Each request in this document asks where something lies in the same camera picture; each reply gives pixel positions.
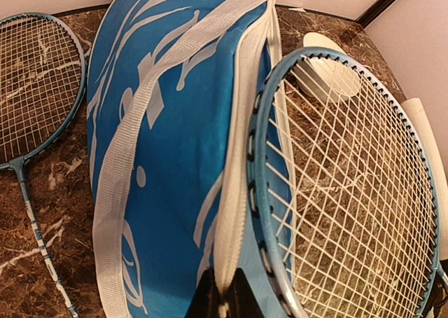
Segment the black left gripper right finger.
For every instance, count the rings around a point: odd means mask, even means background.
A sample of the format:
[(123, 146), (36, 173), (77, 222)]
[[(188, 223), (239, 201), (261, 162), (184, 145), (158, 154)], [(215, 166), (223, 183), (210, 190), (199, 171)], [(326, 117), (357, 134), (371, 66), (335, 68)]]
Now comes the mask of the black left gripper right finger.
[(237, 268), (225, 295), (225, 316), (263, 318), (264, 315), (241, 268)]

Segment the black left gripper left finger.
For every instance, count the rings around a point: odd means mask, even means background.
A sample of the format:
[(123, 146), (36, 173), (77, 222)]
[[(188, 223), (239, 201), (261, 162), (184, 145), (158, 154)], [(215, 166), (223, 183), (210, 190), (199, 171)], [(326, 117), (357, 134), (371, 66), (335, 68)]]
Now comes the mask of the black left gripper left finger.
[(190, 302), (187, 318), (219, 318), (220, 294), (216, 286), (214, 269), (207, 268), (199, 280), (199, 284)]

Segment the blue badminton racket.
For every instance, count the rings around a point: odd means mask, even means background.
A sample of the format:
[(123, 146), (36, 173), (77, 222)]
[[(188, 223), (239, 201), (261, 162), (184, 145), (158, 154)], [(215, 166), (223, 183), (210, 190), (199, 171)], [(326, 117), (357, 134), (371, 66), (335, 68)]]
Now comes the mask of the blue badminton racket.
[[(335, 103), (305, 94), (293, 68), (339, 62), (360, 78)], [(304, 47), (273, 67), (247, 136), (258, 253), (283, 317), (427, 317), (440, 262), (440, 207), (422, 141), (362, 64)]]
[(13, 170), (39, 251), (72, 317), (74, 304), (57, 274), (26, 185), (25, 164), (66, 130), (85, 92), (87, 61), (71, 28), (53, 15), (1, 20), (1, 169)]

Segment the blue racket bag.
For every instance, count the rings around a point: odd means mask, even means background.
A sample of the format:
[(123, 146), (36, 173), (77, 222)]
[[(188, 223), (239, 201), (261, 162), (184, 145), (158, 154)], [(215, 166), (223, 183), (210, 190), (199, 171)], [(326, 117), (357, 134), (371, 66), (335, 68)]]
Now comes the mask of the blue racket bag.
[(113, 0), (94, 39), (87, 144), (107, 317), (187, 317), (213, 268), (283, 317), (246, 187), (256, 94), (281, 59), (276, 0)]

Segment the white shuttlecock tube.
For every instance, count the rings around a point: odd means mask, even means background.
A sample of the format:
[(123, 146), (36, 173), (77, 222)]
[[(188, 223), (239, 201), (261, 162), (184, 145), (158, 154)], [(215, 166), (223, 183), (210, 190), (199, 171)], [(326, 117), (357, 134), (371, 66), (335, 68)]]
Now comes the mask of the white shuttlecock tube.
[(420, 140), (422, 141), (435, 179), (436, 188), (446, 192), (447, 180), (442, 159), (440, 157), (440, 152), (421, 100), (419, 98), (407, 99), (402, 103), (402, 107), (404, 108), (407, 116), (410, 118)]

